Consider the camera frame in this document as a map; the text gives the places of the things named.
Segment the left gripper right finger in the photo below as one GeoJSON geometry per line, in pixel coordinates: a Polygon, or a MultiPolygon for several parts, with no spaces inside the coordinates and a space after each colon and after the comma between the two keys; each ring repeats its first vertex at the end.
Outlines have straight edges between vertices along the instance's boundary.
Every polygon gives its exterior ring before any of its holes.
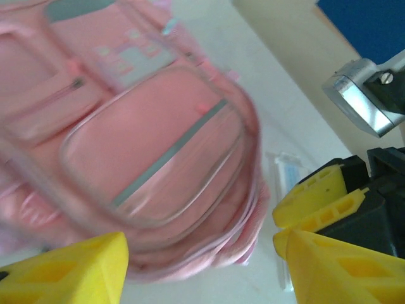
{"type": "Polygon", "coordinates": [[[298,303],[404,303],[404,260],[292,231],[286,260],[298,303]]]}

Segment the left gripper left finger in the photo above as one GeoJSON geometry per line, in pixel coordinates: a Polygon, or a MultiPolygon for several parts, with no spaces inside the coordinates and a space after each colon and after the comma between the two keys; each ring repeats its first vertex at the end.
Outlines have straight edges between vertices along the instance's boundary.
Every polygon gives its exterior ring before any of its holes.
{"type": "Polygon", "coordinates": [[[113,232],[1,267],[1,303],[119,303],[128,244],[113,232]]]}

